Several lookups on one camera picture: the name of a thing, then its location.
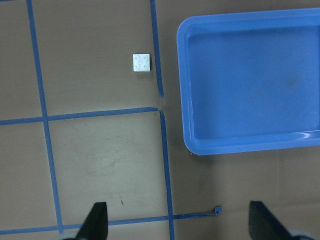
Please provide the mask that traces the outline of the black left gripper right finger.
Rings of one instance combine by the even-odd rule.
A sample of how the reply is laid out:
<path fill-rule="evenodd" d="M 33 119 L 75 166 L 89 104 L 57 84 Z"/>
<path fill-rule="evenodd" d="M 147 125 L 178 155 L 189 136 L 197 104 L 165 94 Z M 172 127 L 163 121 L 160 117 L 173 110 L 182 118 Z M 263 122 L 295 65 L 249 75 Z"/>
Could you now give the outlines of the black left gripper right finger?
<path fill-rule="evenodd" d="M 293 237 L 262 201 L 250 201 L 248 232 L 252 240 L 291 240 Z"/>

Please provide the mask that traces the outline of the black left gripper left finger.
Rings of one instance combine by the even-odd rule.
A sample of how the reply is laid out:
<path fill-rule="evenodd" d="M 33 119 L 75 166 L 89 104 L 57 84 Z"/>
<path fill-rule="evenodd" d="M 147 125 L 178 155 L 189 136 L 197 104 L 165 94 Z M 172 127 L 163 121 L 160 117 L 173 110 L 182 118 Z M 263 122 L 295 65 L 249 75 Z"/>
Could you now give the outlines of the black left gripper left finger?
<path fill-rule="evenodd" d="M 96 202 L 77 232 L 76 240 L 106 240 L 108 237 L 108 209 L 106 202 Z"/>

